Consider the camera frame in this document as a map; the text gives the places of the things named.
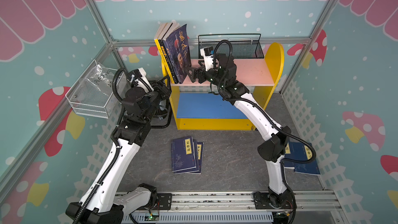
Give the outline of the old man cover book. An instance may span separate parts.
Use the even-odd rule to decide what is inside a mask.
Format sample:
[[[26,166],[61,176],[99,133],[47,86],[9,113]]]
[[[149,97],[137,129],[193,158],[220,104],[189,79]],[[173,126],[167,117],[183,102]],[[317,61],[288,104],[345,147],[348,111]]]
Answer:
[[[187,76],[185,67],[191,67],[190,45],[187,34],[187,25],[180,26],[163,39],[169,54],[170,63],[178,79],[177,84],[182,84]]]

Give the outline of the yellow cartoon cover book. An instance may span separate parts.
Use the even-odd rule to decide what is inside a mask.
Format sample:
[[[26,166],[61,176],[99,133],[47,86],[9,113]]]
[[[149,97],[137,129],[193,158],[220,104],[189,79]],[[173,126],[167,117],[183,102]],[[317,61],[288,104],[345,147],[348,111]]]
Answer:
[[[164,35],[167,33],[167,31],[170,29],[171,26],[172,26],[171,22],[161,23],[159,28],[158,28],[158,30],[157,30],[157,32],[156,32],[156,34],[155,34],[154,42],[155,42],[155,45],[156,45],[156,47],[158,49],[158,52],[159,52],[159,54],[161,56],[162,74],[163,74],[163,76],[169,76],[170,80],[171,80],[171,84],[173,84],[174,83],[174,78],[172,76],[170,67],[169,67],[169,65],[167,63],[167,59],[166,59],[167,52],[163,51],[164,48],[163,48],[163,41],[162,41]]]

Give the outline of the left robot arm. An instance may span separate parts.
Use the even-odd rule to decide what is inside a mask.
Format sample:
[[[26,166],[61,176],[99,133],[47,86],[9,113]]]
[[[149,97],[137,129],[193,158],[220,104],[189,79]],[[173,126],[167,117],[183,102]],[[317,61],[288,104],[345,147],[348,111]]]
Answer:
[[[152,128],[160,103],[171,96],[171,79],[166,75],[151,83],[143,68],[130,72],[120,68],[114,74],[112,91],[122,106],[109,136],[113,144],[88,191],[65,211],[75,224],[119,224],[141,207],[152,211],[160,204],[156,187],[145,183],[119,198],[116,192]]]

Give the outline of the dark blue thread-bound book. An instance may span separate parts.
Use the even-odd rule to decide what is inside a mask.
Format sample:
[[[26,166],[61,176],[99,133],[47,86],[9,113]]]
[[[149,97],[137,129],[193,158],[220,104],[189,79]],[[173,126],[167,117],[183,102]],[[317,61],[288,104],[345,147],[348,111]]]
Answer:
[[[198,151],[193,137],[174,139],[172,148],[172,171],[174,174],[196,172],[198,170]]]

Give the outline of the black antler cover book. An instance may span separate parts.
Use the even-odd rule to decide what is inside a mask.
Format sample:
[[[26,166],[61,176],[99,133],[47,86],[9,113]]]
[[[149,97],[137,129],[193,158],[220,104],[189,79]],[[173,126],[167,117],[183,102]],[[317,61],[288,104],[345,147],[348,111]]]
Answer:
[[[178,28],[179,24],[175,22],[161,23],[154,37],[155,44],[162,59],[162,66],[164,67],[164,69],[162,69],[163,74],[164,76],[168,75],[170,77],[171,84],[177,84],[178,79],[173,71],[173,67],[169,59],[169,54],[167,53],[165,47],[165,41],[163,39],[166,37],[167,33],[171,33]]]

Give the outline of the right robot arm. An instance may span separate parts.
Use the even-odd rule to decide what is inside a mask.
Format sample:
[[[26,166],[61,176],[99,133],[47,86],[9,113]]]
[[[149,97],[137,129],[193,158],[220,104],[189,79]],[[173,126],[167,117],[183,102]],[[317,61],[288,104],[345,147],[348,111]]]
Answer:
[[[274,209],[280,209],[285,203],[289,203],[291,209],[295,210],[295,195],[287,183],[284,163],[298,161],[285,158],[286,146],[289,139],[294,139],[311,151],[312,156],[307,160],[301,160],[301,164],[315,161],[315,149],[310,143],[293,135],[288,126],[282,127],[275,122],[255,101],[248,88],[236,79],[237,66],[233,60],[233,45],[229,40],[221,40],[215,47],[202,48],[200,53],[204,58],[200,67],[185,69],[190,80],[200,84],[208,81],[211,85],[216,85],[217,94],[240,110],[264,139],[264,142],[258,146],[258,153],[266,161],[269,186],[266,194],[254,193],[256,207],[269,205]]]

